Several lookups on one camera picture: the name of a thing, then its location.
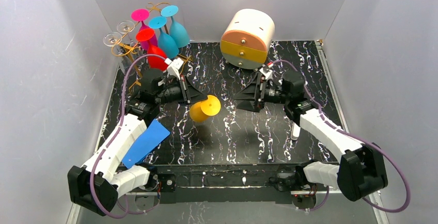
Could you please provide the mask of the yellow plastic wine glass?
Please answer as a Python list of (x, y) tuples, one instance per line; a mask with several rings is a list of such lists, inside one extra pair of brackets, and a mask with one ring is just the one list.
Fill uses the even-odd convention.
[(209, 117), (217, 115), (221, 110), (221, 103), (214, 95), (208, 95), (208, 98), (199, 101), (190, 107), (190, 118), (195, 122), (204, 122)]

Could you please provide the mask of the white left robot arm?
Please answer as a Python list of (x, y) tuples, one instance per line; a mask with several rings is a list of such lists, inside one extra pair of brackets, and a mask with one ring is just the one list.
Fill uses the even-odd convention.
[(108, 139), (82, 166), (72, 166), (67, 173), (70, 200), (108, 215), (120, 197), (148, 183), (150, 170), (138, 163), (121, 173), (116, 170), (136, 139), (151, 129), (160, 106), (172, 102), (190, 105), (207, 98), (185, 76), (172, 72), (165, 76), (159, 69), (148, 69), (123, 105), (120, 122)]

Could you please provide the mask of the red plastic wine glass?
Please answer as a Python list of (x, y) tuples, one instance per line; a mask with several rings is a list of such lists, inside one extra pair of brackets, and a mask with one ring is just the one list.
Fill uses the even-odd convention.
[(158, 43), (154, 42), (154, 30), (151, 28), (142, 29), (137, 33), (136, 39), (140, 43), (141, 48), (145, 50), (147, 54), (150, 54), (150, 56), (147, 58), (150, 67), (165, 71), (168, 67), (168, 64), (165, 62), (167, 56), (158, 47)]

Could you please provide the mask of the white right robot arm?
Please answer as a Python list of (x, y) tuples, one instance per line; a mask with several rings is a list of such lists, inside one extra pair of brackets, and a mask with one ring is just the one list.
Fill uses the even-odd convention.
[(296, 166), (293, 177), (286, 181), (293, 186), (322, 184), (340, 189), (350, 201), (357, 201), (388, 185), (383, 155), (377, 146), (366, 145), (342, 133), (342, 129), (324, 117), (306, 93), (302, 75), (295, 71), (283, 74), (276, 86), (260, 70), (244, 89), (234, 95), (238, 109), (260, 112), (266, 102), (282, 104), (286, 116), (301, 129), (317, 138), (338, 161), (325, 164), (314, 159)]

